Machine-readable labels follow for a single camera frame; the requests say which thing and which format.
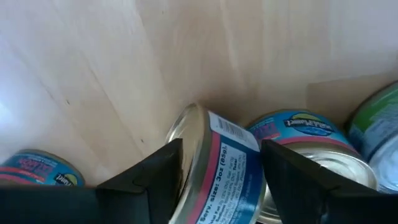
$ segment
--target tuna can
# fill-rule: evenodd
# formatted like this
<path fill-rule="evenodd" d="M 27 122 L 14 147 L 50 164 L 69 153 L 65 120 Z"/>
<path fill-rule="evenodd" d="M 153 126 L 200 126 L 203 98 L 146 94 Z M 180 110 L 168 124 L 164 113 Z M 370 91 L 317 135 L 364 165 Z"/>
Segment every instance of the tuna can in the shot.
<path fill-rule="evenodd" d="M 273 139 L 339 175 L 372 189 L 377 187 L 371 168 L 343 133 L 323 116 L 307 110 L 277 111 L 255 120 L 248 130 L 258 139 Z M 258 221 L 281 223 L 268 187 Z"/>
<path fill-rule="evenodd" d="M 81 173 L 69 162 L 51 153 L 25 149 L 0 166 L 0 184 L 46 184 L 83 186 Z"/>
<path fill-rule="evenodd" d="M 169 223 L 255 223 L 266 182 L 254 136 L 190 104 L 170 129 L 167 142 L 175 138 L 183 139 L 185 185 Z"/>
<path fill-rule="evenodd" d="M 348 137 L 373 168 L 384 193 L 398 193 L 398 83 L 368 98 L 348 122 Z"/>

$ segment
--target light wood panel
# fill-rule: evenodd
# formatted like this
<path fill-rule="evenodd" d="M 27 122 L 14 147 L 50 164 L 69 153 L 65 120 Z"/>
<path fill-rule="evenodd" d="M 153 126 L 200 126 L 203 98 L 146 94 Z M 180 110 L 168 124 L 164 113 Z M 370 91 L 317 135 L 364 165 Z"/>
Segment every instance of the light wood panel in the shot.
<path fill-rule="evenodd" d="M 398 78 L 397 7 L 393 0 L 1 1 L 0 158 L 37 147 L 97 184 L 163 145 L 192 101 L 242 124 L 305 107 L 342 122 L 358 99 Z M 373 85 L 365 85 L 370 75 Z"/>

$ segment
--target blue can label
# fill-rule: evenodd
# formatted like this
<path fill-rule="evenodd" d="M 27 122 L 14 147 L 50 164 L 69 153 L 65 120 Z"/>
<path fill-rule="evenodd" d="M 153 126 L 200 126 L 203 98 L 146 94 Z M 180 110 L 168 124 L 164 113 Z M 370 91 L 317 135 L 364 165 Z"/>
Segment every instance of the blue can label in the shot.
<path fill-rule="evenodd" d="M 327 142 L 357 153 L 343 133 L 325 117 L 305 110 L 281 111 L 262 118 L 248 128 L 257 139 L 273 139 L 280 144 Z"/>
<path fill-rule="evenodd" d="M 187 223 L 250 223 L 263 197 L 258 143 L 248 131 L 211 112 L 210 124 L 209 163 Z"/>
<path fill-rule="evenodd" d="M 82 186 L 84 180 L 68 165 L 36 152 L 18 152 L 0 166 L 0 179 L 20 184 Z"/>

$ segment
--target wooden surface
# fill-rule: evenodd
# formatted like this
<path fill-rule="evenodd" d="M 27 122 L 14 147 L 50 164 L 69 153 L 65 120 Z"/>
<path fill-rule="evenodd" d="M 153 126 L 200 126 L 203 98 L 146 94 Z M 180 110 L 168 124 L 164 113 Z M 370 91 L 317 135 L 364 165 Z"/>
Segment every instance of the wooden surface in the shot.
<path fill-rule="evenodd" d="M 2 0 L 0 159 L 43 149 L 97 184 L 163 145 L 192 101 L 242 124 L 305 107 L 343 122 L 398 79 L 397 8 L 395 0 Z"/>

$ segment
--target can label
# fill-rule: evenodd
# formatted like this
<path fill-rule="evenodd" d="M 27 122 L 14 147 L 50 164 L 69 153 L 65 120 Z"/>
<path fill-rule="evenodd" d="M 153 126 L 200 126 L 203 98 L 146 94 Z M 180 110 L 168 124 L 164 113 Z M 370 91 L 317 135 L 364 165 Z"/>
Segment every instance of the can label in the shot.
<path fill-rule="evenodd" d="M 258 143 L 243 128 L 212 112 L 209 115 L 210 158 L 188 223 L 250 223 L 264 181 Z"/>
<path fill-rule="evenodd" d="M 348 131 L 349 140 L 369 161 L 378 145 L 398 131 L 397 85 L 370 99 L 355 115 Z"/>
<path fill-rule="evenodd" d="M 248 130 L 257 139 L 273 139 L 279 144 L 327 142 L 354 150 L 343 133 L 325 117 L 305 110 L 281 111 L 266 116 Z"/>
<path fill-rule="evenodd" d="M 0 166 L 0 179 L 19 184 L 82 186 L 83 179 L 67 165 L 34 152 L 18 152 Z"/>

